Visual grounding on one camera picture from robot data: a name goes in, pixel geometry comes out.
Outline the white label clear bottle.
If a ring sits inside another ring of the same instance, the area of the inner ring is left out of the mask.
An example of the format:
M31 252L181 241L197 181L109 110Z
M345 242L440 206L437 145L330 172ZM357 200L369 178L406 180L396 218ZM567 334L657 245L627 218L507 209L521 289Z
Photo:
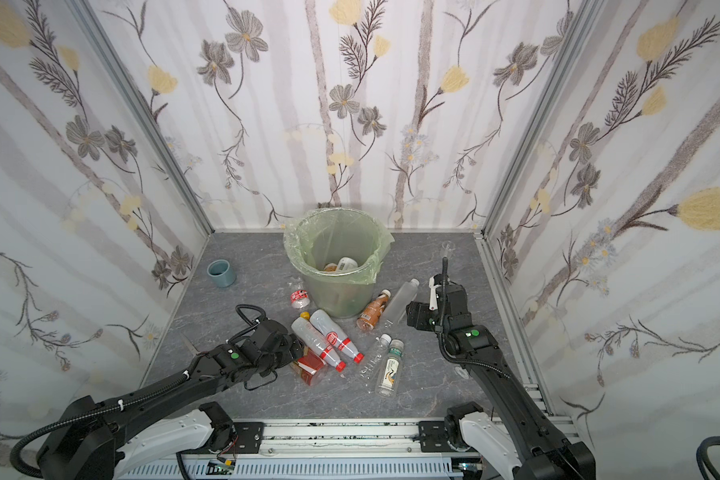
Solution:
M342 257L337 262L336 271L337 272L348 272L353 271L359 268L359 264L356 260L350 257Z

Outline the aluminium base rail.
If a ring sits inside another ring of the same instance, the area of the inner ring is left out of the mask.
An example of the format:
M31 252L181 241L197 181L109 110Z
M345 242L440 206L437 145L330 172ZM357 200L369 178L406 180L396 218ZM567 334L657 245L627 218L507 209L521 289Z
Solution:
M239 422L231 448L199 447L198 413L164 421L126 443L116 479L593 479L594 458L575 434L568 452L523 459L487 412L458 419Z

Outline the green mesh waste bin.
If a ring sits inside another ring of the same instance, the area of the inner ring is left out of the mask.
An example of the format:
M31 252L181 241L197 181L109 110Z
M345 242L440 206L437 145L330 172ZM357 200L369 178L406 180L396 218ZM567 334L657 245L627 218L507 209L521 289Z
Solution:
M316 306L333 317L347 318L358 315L371 301L376 288L376 282L372 285L328 284L307 280L298 270L297 272L305 281L307 291Z

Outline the clear bottle red cap lower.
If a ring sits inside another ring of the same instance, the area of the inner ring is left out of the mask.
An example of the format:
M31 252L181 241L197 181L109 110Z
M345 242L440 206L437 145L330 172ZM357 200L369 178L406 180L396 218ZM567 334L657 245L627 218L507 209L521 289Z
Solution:
M326 338L305 318L298 317L292 322L292 330L321 360L342 372L346 364Z

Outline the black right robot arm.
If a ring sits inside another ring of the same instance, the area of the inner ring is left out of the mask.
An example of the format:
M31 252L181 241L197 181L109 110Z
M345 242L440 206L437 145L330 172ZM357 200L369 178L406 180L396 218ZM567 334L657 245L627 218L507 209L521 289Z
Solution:
M594 479L589 447L569 440L536 405L495 337L472 321L467 292L449 279L448 266L444 257L428 303L408 304L407 325L436 335L441 356L466 370L502 423L474 403L461 405L445 417L450 446L474 449L502 479Z

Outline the frosted clear square bottle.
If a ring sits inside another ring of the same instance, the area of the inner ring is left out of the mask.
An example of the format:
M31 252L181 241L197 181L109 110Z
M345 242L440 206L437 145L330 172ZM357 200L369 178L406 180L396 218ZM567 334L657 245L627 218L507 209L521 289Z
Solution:
M417 296L418 288L419 281L417 279L411 279L401 285L382 313L383 327L392 327L402 321L408 304Z

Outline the green plastic bin liner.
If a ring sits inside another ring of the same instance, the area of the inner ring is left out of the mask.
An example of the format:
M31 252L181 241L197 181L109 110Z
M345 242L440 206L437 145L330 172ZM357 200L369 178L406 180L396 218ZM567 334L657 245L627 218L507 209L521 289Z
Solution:
M374 284L393 242L382 222L351 208L312 210L284 231L291 264L305 279L328 284ZM326 264L344 257L353 259L357 267L334 273L324 270Z

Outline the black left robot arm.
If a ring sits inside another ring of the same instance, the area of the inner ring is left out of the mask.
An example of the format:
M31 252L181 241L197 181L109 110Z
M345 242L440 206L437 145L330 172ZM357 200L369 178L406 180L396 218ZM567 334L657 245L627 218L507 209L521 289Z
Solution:
M125 451L129 441L196 401L211 429L230 434L233 423L211 396L255 375L272 383L278 369L303 353L303 342L260 310L245 329L196 354L173 375L101 402L89 396L73 402L58 421L21 438L10 464L34 478L113 479L131 458Z

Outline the red handled scissors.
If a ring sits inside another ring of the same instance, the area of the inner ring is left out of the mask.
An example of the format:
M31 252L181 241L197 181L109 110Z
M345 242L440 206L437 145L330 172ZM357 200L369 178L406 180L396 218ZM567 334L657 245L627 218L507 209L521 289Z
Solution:
M181 335L182 342L186 346L186 348L190 351L190 354L192 356L197 356L200 354L199 350L194 346L194 344L184 335Z

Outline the green label water bottle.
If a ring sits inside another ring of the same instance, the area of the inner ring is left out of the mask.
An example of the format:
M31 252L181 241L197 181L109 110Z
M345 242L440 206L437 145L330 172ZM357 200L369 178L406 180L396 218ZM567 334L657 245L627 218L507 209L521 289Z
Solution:
M398 377L402 367L404 342L399 339L391 341L389 350L384 358L375 391L384 397L393 397L398 390Z

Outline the clear bottle red cap upper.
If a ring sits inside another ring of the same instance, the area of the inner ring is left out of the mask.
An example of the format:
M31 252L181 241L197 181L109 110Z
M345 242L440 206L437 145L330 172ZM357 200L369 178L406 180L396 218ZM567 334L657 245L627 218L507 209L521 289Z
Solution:
M322 309L310 316L310 323L315 327L339 353L359 364L364 355L352 342L345 331Z

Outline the yellow red label tea bottle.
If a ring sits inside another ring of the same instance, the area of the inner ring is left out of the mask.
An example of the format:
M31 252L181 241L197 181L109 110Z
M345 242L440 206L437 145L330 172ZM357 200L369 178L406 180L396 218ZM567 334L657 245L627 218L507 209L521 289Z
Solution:
M292 371L306 385L312 386L321 379L325 362L312 352L290 364Z

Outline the orange brown coffee bottle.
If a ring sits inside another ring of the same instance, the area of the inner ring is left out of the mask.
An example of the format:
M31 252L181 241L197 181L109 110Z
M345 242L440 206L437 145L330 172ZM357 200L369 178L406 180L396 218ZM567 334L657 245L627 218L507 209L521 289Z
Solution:
M356 320L356 326L364 332L373 330L378 324L383 311L391 297L389 290L382 290L381 294L370 302Z

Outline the clear bottle red cap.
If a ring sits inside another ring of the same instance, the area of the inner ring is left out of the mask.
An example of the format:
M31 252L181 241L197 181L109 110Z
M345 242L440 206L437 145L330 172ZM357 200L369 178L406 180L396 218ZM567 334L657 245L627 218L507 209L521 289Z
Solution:
M321 360L342 372L346 364L326 338L305 318L298 317L292 322L292 330Z
M315 327L339 353L359 364L364 355L352 342L345 331L322 309L310 316L310 323Z

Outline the teal ceramic cup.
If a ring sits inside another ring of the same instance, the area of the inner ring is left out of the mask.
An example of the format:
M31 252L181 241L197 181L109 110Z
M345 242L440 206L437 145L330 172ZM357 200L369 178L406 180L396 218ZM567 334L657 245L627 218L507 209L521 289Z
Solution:
M232 269L231 264L225 259L212 261L208 265L206 273L218 288L228 288L237 280L237 274Z

